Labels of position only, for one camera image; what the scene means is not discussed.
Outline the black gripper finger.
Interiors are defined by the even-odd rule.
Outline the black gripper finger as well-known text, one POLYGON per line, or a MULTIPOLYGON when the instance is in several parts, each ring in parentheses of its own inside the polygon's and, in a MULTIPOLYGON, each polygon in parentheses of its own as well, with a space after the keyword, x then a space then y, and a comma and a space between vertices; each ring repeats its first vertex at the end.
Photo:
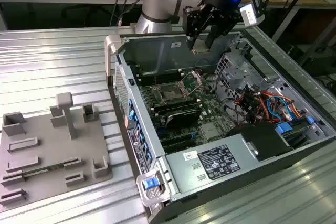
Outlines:
POLYGON ((207 27, 210 12, 200 7, 186 6, 183 8, 183 30, 187 36, 187 46, 193 50, 195 42, 201 32, 207 27))
POLYGON ((236 25, 236 11, 222 12, 214 9, 210 12, 211 31, 206 37, 206 46, 211 47, 214 40, 227 35, 236 25))

